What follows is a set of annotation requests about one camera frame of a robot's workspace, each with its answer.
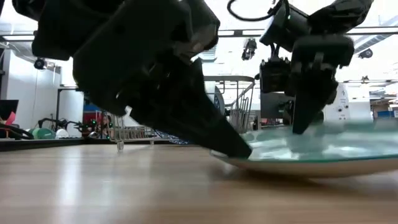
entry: ceiling light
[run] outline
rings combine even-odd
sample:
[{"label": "ceiling light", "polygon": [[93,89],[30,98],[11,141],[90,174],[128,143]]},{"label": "ceiling light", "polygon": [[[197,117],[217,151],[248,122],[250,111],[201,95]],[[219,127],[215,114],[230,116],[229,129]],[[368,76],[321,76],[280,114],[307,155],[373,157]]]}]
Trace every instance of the ceiling light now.
[{"label": "ceiling light", "polygon": [[264,30],[244,30],[243,35],[262,35]]},{"label": "ceiling light", "polygon": [[33,41],[35,39],[33,35],[4,35],[2,37],[7,41]]},{"label": "ceiling light", "polygon": [[363,34],[366,33],[366,35],[372,35],[372,34],[395,34],[396,32],[398,32],[398,27],[372,27],[372,28],[360,28],[360,27],[356,27],[352,30],[350,30],[349,32],[347,32],[347,34],[351,34],[351,35],[355,35],[355,34]]},{"label": "ceiling light", "polygon": [[75,85],[75,84],[61,84],[60,86],[64,87],[64,88],[76,88],[77,87],[77,85]]},{"label": "ceiling light", "polygon": [[398,80],[345,80],[342,83],[397,83]]},{"label": "ceiling light", "polygon": [[233,31],[233,30],[220,30],[220,31],[218,31],[218,35],[220,35],[220,36],[226,36],[226,35],[233,36],[234,33],[235,33],[235,31]]}]

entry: green object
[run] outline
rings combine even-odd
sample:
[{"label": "green object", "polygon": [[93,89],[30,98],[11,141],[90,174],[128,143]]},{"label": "green object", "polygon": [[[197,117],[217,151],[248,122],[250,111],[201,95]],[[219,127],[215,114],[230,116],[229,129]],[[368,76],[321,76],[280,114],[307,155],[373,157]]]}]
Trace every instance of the green object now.
[{"label": "green object", "polygon": [[55,139],[55,133],[47,128],[35,128],[32,129],[31,134],[34,139]]},{"label": "green object", "polygon": [[34,139],[39,139],[38,137],[37,137],[37,132],[39,131],[39,129],[40,128],[34,128],[34,129],[31,129],[31,134],[33,135],[33,138]]}]

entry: red object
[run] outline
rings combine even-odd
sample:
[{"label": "red object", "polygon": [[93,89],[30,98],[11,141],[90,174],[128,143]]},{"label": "red object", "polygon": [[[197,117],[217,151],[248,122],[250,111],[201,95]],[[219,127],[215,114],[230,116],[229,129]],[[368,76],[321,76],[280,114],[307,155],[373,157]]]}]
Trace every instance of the red object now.
[{"label": "red object", "polygon": [[11,112],[10,117],[8,117],[6,121],[6,125],[12,125],[15,121],[16,114],[14,112]]},{"label": "red object", "polygon": [[92,119],[96,120],[97,123],[100,123],[102,120],[102,113],[95,113],[95,112],[83,113],[83,123],[88,124]]}]

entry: wooden table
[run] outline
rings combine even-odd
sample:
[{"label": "wooden table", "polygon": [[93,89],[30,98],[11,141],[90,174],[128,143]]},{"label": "wooden table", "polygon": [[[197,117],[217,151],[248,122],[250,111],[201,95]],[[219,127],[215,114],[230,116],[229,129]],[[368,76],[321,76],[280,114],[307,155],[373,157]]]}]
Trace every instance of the wooden table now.
[{"label": "wooden table", "polygon": [[396,174],[294,180],[182,146],[0,153],[1,224],[393,224]]}]

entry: clear glass plate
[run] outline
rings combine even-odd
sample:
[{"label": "clear glass plate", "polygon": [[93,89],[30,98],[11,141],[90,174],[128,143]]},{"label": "clear glass plate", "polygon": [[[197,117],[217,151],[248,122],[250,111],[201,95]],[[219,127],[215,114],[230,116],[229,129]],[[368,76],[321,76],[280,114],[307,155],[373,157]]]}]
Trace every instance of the clear glass plate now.
[{"label": "clear glass plate", "polygon": [[303,135],[290,127],[243,134],[252,147],[250,161],[338,162],[398,157],[398,119],[374,123],[325,123]]}]

